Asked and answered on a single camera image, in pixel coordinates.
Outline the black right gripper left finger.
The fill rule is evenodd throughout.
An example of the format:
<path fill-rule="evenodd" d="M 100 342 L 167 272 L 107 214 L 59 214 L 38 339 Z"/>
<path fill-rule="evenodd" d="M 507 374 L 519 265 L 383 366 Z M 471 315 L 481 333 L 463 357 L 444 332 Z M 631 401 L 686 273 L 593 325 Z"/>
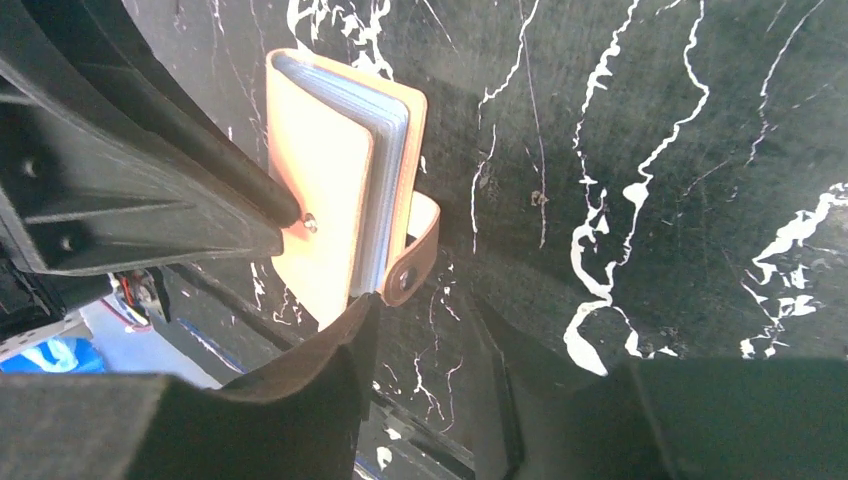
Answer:
<path fill-rule="evenodd" d="M 380 301 L 220 389 L 171 375 L 1 379 L 5 479 L 349 479 Z"/>

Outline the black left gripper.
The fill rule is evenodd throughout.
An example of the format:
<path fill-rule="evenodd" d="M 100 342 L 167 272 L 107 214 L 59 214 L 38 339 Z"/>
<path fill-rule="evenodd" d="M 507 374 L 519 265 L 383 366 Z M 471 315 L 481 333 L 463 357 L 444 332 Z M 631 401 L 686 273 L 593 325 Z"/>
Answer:
<path fill-rule="evenodd" d="M 1 342 L 70 330 L 116 294 L 133 327 L 162 317 L 154 266 L 283 250 L 235 188 L 140 127 L 66 61 L 1 57 Z"/>

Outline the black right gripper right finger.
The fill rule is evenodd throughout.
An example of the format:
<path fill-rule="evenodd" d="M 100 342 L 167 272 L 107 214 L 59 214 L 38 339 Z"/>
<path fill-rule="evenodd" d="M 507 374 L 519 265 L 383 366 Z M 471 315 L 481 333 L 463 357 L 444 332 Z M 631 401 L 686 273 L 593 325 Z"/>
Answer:
<path fill-rule="evenodd" d="M 579 368 L 471 295 L 479 479 L 843 479 L 847 364 L 634 360 Z"/>

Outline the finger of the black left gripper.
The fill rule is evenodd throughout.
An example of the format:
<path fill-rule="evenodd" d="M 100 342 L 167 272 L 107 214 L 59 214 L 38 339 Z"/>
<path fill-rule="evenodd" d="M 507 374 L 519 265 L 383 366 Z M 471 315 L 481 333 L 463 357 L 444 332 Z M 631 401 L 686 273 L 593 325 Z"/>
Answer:
<path fill-rule="evenodd" d="M 50 42 L 112 105 L 227 185 L 278 227 L 299 220 L 291 190 L 232 141 L 155 58 L 120 1 L 29 1 Z"/>

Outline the tan leather card holder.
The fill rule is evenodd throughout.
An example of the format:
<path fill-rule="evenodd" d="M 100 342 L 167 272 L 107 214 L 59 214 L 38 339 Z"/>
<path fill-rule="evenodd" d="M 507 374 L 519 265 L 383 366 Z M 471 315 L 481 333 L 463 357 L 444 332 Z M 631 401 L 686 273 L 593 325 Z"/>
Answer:
<path fill-rule="evenodd" d="M 299 205 L 279 277 L 320 329 L 363 294 L 405 303 L 438 250 L 440 208 L 415 188 L 425 94 L 281 48 L 266 58 L 266 104 L 270 172 Z"/>

